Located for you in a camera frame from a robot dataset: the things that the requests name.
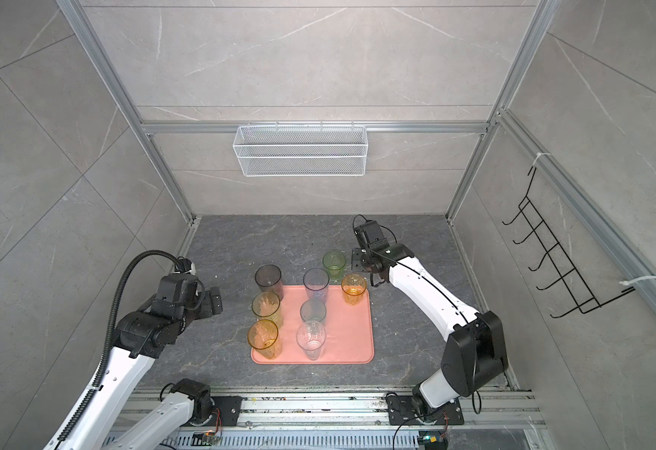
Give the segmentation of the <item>pink plastic tray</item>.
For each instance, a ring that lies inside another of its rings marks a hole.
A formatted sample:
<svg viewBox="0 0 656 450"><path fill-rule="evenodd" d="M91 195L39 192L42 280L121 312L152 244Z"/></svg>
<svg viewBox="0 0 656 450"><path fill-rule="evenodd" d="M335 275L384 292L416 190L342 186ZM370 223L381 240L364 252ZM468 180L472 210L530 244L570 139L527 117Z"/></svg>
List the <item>pink plastic tray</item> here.
<svg viewBox="0 0 656 450"><path fill-rule="evenodd" d="M300 308L307 301L304 286L288 285L284 288L281 302L284 323L279 329L281 353L269 359L258 351L251 352L252 360L261 365L309 365L309 359L299 347L296 332L303 324ZM350 305L345 302L343 290L331 285L327 290L327 314L324 320L326 341L321 355L315 361L318 365L366 364L374 357L372 318L369 295Z"/></svg>

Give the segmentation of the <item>light green tall glass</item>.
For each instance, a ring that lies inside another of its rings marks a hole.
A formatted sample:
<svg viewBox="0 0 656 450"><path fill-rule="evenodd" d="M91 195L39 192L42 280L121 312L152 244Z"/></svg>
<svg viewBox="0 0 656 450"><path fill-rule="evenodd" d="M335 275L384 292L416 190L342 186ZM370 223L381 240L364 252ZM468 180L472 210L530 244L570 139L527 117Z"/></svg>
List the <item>light green tall glass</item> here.
<svg viewBox="0 0 656 450"><path fill-rule="evenodd" d="M278 328L283 325L281 300L275 292L261 292L251 302L251 311L256 320L268 320Z"/></svg>

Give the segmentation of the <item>teal dimpled cup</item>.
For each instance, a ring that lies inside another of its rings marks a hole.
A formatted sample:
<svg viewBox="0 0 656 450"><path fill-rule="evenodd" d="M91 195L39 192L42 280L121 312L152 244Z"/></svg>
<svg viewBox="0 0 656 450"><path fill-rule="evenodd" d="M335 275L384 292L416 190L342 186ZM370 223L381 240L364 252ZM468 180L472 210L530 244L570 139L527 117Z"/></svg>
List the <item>teal dimpled cup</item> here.
<svg viewBox="0 0 656 450"><path fill-rule="evenodd" d="M318 299L309 299L300 307L300 317L304 323L319 322L324 323L327 315L324 301Z"/></svg>

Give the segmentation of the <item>clear glass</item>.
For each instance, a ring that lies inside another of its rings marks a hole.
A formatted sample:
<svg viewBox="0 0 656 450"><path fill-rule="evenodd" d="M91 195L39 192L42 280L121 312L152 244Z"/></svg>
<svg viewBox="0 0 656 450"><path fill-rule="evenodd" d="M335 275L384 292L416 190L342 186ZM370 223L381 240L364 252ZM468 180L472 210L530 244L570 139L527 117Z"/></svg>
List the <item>clear glass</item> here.
<svg viewBox="0 0 656 450"><path fill-rule="evenodd" d="M303 322L296 331L296 342L311 361L321 357L326 339L324 325L318 321Z"/></svg>

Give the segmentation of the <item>dark grey tall glass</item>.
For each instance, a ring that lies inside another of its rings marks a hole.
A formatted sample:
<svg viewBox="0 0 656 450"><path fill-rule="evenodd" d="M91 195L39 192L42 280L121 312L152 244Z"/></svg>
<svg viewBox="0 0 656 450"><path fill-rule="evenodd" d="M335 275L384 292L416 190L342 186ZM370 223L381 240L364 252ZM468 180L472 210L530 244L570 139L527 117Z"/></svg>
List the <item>dark grey tall glass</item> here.
<svg viewBox="0 0 656 450"><path fill-rule="evenodd" d="M264 264L258 268L254 276L255 282L262 292L272 292L279 299L284 296L282 272L274 264Z"/></svg>

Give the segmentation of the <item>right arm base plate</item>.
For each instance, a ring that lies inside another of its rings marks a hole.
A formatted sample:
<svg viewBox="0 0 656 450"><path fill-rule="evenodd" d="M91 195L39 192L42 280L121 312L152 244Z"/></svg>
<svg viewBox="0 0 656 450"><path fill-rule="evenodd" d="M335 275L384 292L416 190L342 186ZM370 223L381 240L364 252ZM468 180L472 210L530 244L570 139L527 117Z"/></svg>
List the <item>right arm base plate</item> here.
<svg viewBox="0 0 656 450"><path fill-rule="evenodd" d="M413 396L389 392L384 400L392 426L462 426L465 424L462 408L457 400L451 400L439 408L418 406Z"/></svg>

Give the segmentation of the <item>tall yellow glass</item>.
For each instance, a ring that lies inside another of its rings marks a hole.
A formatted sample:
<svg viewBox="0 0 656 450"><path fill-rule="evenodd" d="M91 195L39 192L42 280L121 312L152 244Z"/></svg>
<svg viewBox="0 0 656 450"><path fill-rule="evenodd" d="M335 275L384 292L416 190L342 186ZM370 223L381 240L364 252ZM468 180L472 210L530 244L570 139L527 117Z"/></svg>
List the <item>tall yellow glass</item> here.
<svg viewBox="0 0 656 450"><path fill-rule="evenodd" d="M261 356L272 360L280 356L282 344L279 327L270 320L258 320L247 332L249 346Z"/></svg>

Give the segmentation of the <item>short yellow glass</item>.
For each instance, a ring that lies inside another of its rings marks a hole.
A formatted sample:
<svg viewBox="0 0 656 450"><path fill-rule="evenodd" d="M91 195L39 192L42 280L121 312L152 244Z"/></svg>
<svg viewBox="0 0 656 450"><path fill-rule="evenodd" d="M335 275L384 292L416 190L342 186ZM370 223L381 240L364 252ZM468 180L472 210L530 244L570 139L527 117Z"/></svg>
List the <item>short yellow glass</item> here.
<svg viewBox="0 0 656 450"><path fill-rule="evenodd" d="M344 301L349 305L357 305L365 297L367 280L358 273L350 273L343 277L340 287Z"/></svg>

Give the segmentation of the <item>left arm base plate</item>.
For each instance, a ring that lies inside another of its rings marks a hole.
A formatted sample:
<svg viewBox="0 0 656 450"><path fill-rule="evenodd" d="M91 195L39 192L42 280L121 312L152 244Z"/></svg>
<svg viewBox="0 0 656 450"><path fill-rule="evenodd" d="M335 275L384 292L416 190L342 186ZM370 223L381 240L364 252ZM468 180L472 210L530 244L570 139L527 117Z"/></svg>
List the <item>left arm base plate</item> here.
<svg viewBox="0 0 656 450"><path fill-rule="evenodd" d="M212 397L213 405L209 420L204 427L215 428L220 416L221 427L236 427L241 413L243 398L240 396Z"/></svg>

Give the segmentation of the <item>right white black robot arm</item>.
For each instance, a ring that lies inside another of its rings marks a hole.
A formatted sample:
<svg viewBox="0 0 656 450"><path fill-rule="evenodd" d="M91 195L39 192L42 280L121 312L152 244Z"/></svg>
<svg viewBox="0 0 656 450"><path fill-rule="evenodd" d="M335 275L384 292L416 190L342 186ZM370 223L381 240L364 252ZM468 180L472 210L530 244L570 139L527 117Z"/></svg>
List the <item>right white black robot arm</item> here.
<svg viewBox="0 0 656 450"><path fill-rule="evenodd" d="M412 390L412 407L425 418L476 391L509 369L502 320L460 300L438 282L412 250L388 239L373 219L352 225L358 247L352 262L406 294L445 341L440 368Z"/></svg>

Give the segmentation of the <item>short green glass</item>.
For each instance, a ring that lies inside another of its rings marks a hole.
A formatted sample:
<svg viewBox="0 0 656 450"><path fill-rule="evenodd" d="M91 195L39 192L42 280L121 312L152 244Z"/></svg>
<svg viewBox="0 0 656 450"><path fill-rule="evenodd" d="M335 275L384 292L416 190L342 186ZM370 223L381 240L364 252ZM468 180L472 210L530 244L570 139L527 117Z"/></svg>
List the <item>short green glass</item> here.
<svg viewBox="0 0 656 450"><path fill-rule="evenodd" d="M336 284L342 281L345 275L347 259L343 251L330 250L322 257L322 265L329 275L329 281Z"/></svg>

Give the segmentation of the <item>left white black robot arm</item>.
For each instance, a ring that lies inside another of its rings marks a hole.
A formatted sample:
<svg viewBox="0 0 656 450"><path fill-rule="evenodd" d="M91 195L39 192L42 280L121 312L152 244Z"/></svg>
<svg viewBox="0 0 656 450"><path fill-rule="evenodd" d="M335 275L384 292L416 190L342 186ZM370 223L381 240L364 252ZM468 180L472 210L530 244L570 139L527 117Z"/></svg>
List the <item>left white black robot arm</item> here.
<svg viewBox="0 0 656 450"><path fill-rule="evenodd" d="M159 281L157 292L138 309L119 317L123 293L133 270L152 256L164 257L174 269ZM99 366L71 408L49 449L155 449L185 425L203 426L219 411L210 388L183 379L171 384L159 405L115 441L105 442L137 384L161 353L196 320L222 311L219 288L205 288L191 260L163 250L137 255L119 279L107 324Z"/></svg>

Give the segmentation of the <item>tall blue glass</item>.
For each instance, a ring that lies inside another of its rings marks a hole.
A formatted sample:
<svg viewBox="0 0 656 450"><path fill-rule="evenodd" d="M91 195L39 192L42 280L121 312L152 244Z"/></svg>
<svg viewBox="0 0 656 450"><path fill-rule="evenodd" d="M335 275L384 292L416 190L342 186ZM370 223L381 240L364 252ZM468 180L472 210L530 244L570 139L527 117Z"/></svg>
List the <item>tall blue glass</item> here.
<svg viewBox="0 0 656 450"><path fill-rule="evenodd" d="M303 283L309 300L325 303L330 284L330 275L323 268L311 268L303 276Z"/></svg>

